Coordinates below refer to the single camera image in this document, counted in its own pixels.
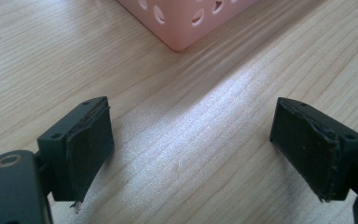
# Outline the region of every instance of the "basket hole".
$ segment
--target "basket hole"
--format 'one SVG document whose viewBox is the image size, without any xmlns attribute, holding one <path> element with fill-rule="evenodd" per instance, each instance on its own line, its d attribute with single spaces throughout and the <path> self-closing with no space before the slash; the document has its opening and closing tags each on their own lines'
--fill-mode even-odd
<svg viewBox="0 0 358 224">
<path fill-rule="evenodd" d="M 202 21 L 202 17 L 204 14 L 204 9 L 200 9 L 196 12 L 196 14 L 194 14 L 193 19 L 191 20 L 193 22 L 194 26 L 198 26 L 200 25 L 201 21 Z"/>
<path fill-rule="evenodd" d="M 218 0 L 218 1 L 214 2 L 212 12 L 218 13 L 220 11 L 220 9 L 222 8 L 222 5 L 223 5 L 223 0 Z"/>
<path fill-rule="evenodd" d="M 155 12 L 157 21 L 159 21 L 159 23 L 163 24 L 165 22 L 165 18 L 164 18 L 164 14 L 162 13 L 161 9 L 158 6 L 154 6 L 154 12 Z"/>
<path fill-rule="evenodd" d="M 141 5 L 141 7 L 142 7 L 143 9 L 147 9 L 147 2 L 146 2 L 146 0 L 138 0 L 138 2 L 139 2 L 139 5 Z"/>
</svg>

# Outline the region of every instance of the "wooden table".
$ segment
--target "wooden table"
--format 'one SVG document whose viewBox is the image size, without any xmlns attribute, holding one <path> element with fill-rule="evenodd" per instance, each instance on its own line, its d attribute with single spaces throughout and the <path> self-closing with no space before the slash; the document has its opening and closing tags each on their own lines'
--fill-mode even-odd
<svg viewBox="0 0 358 224">
<path fill-rule="evenodd" d="M 55 223 L 352 223 L 269 142 L 277 97 L 358 132 L 358 1 L 260 0 L 182 52 L 115 0 L 0 0 L 0 154 L 109 98 L 116 140 Z"/>
</svg>

